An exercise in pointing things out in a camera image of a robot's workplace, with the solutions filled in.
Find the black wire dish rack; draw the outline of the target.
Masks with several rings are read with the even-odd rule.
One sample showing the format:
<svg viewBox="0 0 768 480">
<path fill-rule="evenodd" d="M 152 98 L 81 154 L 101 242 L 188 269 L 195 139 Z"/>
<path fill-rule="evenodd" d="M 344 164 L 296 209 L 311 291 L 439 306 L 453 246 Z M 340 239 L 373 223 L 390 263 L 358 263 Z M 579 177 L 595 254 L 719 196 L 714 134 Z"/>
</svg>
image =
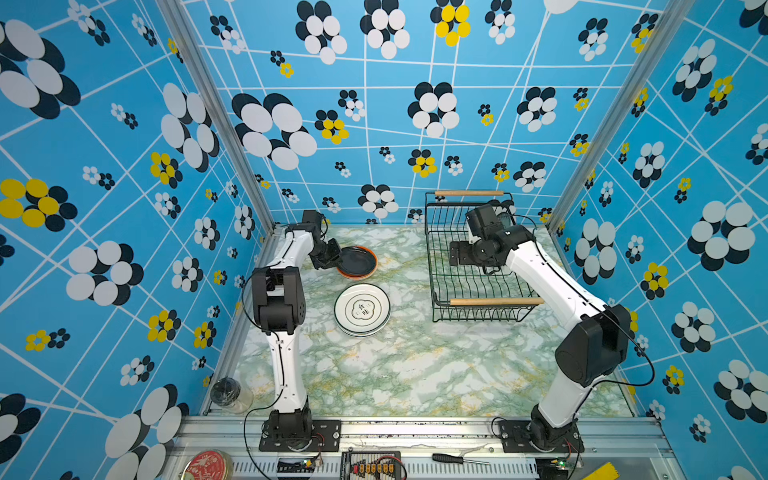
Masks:
<svg viewBox="0 0 768 480">
<path fill-rule="evenodd" d="M 516 223 L 512 194 L 425 194 L 432 321 L 522 321 L 543 300 L 507 266 L 495 235 Z"/>
</svg>

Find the white plate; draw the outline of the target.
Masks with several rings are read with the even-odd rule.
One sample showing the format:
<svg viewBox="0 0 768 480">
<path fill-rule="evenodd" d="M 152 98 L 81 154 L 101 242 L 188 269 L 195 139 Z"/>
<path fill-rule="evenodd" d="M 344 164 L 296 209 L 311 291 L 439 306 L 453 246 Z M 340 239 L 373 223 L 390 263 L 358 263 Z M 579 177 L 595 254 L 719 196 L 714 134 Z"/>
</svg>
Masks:
<svg viewBox="0 0 768 480">
<path fill-rule="evenodd" d="M 360 283 L 343 290 L 334 303 L 334 317 L 340 330 L 350 336 L 376 334 L 388 323 L 391 303 L 379 286 Z"/>
</svg>

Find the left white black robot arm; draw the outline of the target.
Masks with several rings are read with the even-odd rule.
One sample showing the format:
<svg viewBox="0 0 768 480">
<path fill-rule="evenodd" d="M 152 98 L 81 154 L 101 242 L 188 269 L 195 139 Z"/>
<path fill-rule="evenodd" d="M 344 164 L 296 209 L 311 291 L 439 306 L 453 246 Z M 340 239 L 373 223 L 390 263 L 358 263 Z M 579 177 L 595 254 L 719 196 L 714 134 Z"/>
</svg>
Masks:
<svg viewBox="0 0 768 480">
<path fill-rule="evenodd" d="M 312 437 L 311 410 L 299 361 L 299 331 L 307 313 L 301 265 L 307 259 L 316 270 L 339 265 L 339 244 L 328 240 L 326 232 L 323 214 L 304 211 L 299 223 L 284 227 L 272 258 L 250 276 L 250 321 L 265 334 L 273 362 L 276 398 L 268 407 L 266 430 L 275 440 Z"/>
</svg>

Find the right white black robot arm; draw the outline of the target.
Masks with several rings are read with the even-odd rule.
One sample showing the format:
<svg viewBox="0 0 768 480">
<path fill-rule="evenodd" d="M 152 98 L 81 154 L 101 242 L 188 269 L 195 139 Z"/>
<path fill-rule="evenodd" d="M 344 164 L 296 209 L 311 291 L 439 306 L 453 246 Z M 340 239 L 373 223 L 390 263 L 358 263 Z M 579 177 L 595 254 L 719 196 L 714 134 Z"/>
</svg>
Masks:
<svg viewBox="0 0 768 480">
<path fill-rule="evenodd" d="M 529 424 L 531 442 L 549 450 L 574 427 L 592 389 L 609 383 L 609 376 L 626 360 L 630 314 L 579 285 L 508 213 L 487 203 L 465 218 L 470 239 L 451 244 L 451 263 L 511 270 L 532 287 L 566 330 L 555 350 L 555 379 L 534 406 Z"/>
</svg>

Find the clear plastic jar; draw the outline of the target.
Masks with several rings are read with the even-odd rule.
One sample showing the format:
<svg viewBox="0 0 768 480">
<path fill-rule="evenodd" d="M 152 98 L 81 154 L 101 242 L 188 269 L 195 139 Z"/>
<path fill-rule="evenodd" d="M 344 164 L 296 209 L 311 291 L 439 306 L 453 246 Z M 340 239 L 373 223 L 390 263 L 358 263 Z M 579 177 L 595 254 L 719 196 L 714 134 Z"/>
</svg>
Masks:
<svg viewBox="0 0 768 480">
<path fill-rule="evenodd" d="M 246 413 L 253 403 L 251 390 L 232 377 L 219 379 L 211 388 L 213 404 L 234 414 Z"/>
</svg>

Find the small circuit board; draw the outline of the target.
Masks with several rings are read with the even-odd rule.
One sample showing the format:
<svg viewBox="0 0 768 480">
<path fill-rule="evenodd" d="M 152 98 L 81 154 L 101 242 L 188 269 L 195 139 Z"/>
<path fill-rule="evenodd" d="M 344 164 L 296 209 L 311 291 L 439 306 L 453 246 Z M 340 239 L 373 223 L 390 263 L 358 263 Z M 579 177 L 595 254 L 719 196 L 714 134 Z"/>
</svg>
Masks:
<svg viewBox="0 0 768 480">
<path fill-rule="evenodd" d="M 278 474 L 313 474 L 318 467 L 315 459 L 279 458 L 276 472 Z"/>
</svg>

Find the black terminal block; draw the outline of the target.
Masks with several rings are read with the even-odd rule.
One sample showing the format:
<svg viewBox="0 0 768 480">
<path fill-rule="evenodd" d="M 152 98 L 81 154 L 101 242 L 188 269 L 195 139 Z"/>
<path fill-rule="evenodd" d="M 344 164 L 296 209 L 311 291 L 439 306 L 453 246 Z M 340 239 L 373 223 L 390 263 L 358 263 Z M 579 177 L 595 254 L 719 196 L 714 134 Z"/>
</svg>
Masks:
<svg viewBox="0 0 768 480">
<path fill-rule="evenodd" d="M 347 451 L 340 463 L 340 480 L 403 480 L 407 470 L 399 451 Z"/>
</svg>

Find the black screwdriver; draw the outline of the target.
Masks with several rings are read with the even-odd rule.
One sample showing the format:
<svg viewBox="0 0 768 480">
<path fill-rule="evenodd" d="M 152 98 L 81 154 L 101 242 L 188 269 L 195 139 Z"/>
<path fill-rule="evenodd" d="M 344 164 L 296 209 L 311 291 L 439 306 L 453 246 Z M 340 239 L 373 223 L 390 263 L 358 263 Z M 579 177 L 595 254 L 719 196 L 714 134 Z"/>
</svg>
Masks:
<svg viewBox="0 0 768 480">
<path fill-rule="evenodd" d="M 444 463 L 444 464 L 458 464 L 458 465 L 467 465 L 467 464 L 477 464 L 477 465 L 488 465 L 488 462 L 481 461 L 481 460 L 472 460 L 467 459 L 462 456 L 456 456 L 456 455 L 450 455 L 446 453 L 433 453 L 431 455 L 431 459 L 434 462 L 438 463 Z"/>
</svg>

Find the red round tin lid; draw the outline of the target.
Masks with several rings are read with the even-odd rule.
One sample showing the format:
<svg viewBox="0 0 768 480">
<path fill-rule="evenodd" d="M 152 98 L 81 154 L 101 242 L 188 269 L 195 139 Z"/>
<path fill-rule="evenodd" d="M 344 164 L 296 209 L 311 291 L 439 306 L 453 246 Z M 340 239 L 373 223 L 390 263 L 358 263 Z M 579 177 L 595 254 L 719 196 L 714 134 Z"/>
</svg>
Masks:
<svg viewBox="0 0 768 480">
<path fill-rule="evenodd" d="M 181 480 L 231 480 L 233 461 L 219 450 L 206 450 L 196 454 L 183 468 Z"/>
</svg>

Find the yellow paper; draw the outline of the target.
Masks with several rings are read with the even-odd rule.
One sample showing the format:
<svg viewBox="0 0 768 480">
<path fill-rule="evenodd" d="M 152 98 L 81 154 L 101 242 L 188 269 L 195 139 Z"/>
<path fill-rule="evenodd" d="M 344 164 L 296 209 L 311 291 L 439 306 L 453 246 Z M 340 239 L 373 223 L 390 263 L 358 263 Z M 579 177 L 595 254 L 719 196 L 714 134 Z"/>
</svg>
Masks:
<svg viewBox="0 0 768 480">
<path fill-rule="evenodd" d="M 612 463 L 607 462 L 586 475 L 583 480 L 618 480 L 619 478 L 620 474 L 616 467 Z"/>
</svg>

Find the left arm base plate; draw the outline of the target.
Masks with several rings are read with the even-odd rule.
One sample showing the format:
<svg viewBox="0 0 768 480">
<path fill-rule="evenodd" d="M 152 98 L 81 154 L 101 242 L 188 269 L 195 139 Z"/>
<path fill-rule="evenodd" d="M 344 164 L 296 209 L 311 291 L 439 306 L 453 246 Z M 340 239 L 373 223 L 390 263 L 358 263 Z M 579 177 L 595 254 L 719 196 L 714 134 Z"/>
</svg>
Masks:
<svg viewBox="0 0 768 480">
<path fill-rule="evenodd" d="M 258 450 L 279 453 L 338 452 L 341 433 L 340 420 L 307 421 L 280 416 L 263 423 Z"/>
</svg>

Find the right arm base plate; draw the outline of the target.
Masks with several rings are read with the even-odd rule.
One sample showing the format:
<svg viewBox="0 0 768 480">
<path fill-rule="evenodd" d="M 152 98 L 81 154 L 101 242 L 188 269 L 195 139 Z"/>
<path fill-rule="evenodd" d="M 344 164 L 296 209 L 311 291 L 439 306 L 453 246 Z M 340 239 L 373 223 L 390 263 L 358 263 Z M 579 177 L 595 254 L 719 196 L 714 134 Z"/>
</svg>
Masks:
<svg viewBox="0 0 768 480">
<path fill-rule="evenodd" d="M 573 422 L 560 428 L 552 428 L 546 422 L 501 420 L 495 423 L 493 431 L 500 439 L 505 453 L 584 452 L 581 435 Z"/>
</svg>

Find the aluminium frame rail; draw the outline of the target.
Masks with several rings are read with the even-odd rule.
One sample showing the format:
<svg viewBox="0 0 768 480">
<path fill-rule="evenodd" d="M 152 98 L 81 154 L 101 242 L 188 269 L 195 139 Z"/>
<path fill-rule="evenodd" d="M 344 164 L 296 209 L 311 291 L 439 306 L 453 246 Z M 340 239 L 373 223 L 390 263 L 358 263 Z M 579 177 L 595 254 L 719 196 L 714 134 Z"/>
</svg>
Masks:
<svg viewBox="0 0 768 480">
<path fill-rule="evenodd" d="M 407 479 L 582 479 L 612 463 L 622 479 L 682 479 L 684 473 L 660 424 L 652 418 L 587 418 L 579 421 L 583 453 L 505 453 L 493 431 L 499 420 L 438 417 L 344 417 L 338 452 L 321 453 L 321 465 L 300 479 L 339 479 L 347 451 L 399 451 Z M 318 453 L 260 452 L 259 418 L 191 417 L 182 426 L 162 478 L 180 479 L 198 453 L 219 450 L 233 461 L 233 479 L 288 479 L 276 472 L 279 458 L 306 459 Z M 446 453 L 488 462 L 444 464 L 431 459 Z"/>
</svg>

